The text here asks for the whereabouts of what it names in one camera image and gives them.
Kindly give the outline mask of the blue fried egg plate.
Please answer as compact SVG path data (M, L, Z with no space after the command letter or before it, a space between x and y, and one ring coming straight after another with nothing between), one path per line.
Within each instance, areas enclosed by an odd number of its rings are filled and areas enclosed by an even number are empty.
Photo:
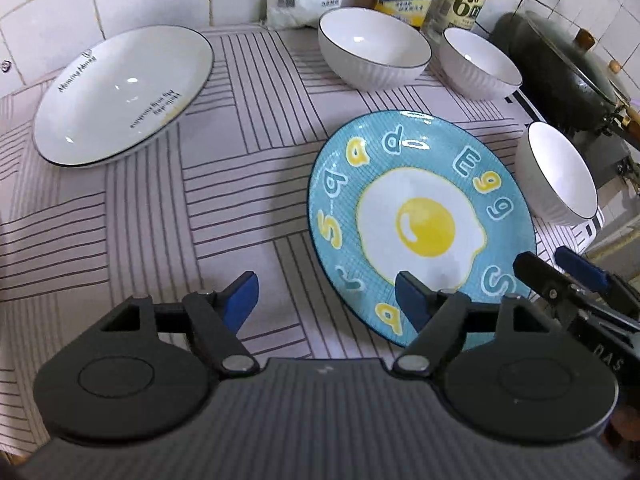
M384 110L348 122L314 161L307 205L337 295L400 346L418 332L395 297L400 272L490 304L529 293L513 272L536 248L525 198L489 148L446 120Z

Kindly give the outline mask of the white black-rimmed plate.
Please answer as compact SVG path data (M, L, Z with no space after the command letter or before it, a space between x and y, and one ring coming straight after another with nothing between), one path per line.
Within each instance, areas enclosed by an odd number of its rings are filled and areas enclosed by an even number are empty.
M32 142L50 164L80 168L152 140L195 100L214 67L209 41L182 26L145 26L85 50L38 105Z

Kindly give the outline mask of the large white ribbed bowl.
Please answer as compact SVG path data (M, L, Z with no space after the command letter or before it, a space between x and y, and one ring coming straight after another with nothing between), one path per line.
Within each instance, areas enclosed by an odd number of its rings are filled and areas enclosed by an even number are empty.
M346 84L362 91L406 86L427 68L427 39L405 22L365 8L339 8L318 24L321 54Z

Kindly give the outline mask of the striped patterned table mat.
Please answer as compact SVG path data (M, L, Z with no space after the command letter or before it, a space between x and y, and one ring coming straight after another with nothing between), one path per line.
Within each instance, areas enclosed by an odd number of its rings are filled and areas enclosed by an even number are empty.
M521 93L470 101L437 62L406 86L362 92L323 61L311 29L209 29L215 62L200 95L147 146L64 169L32 144L44 76L1 101L1 447L47 441L32 398L40 366L131 297L173 302L256 273L240 337L259 361L391 361L397 347L350 312L308 232L308 176L326 139L378 110L459 125L506 166L538 114Z

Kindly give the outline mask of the black wok with lid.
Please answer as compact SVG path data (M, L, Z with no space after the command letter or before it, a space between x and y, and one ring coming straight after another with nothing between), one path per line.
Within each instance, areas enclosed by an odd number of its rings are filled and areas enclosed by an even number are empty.
M639 145L623 126L626 105L592 52L594 38L588 30L571 35L525 11L499 18L490 40L520 71L527 99L582 154L612 164Z

